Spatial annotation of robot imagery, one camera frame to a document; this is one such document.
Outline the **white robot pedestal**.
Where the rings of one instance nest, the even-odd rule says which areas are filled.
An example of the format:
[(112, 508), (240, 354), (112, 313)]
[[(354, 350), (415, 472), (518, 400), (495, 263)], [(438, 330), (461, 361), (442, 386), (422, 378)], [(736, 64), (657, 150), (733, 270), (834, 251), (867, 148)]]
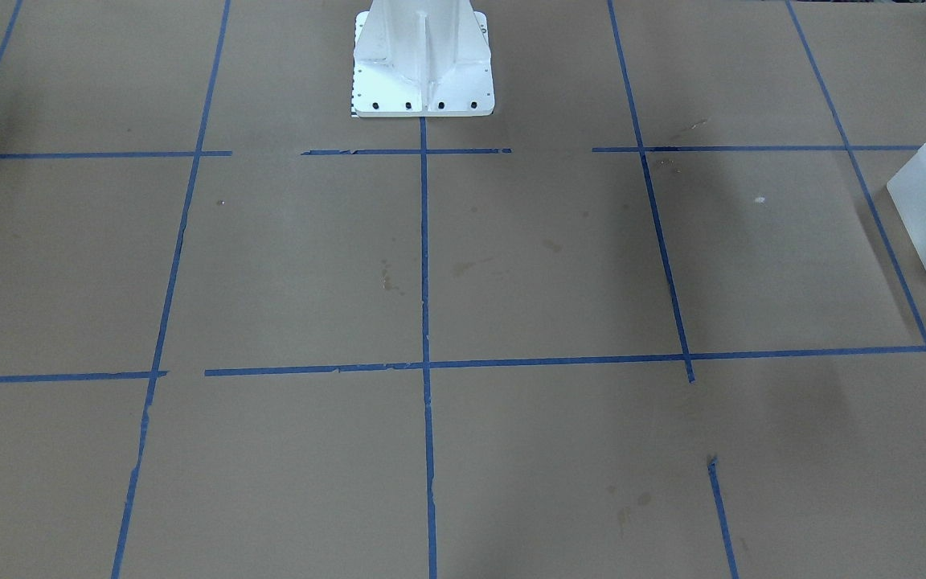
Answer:
[(355, 16), (354, 117), (488, 117), (488, 19), (470, 1), (374, 1)]

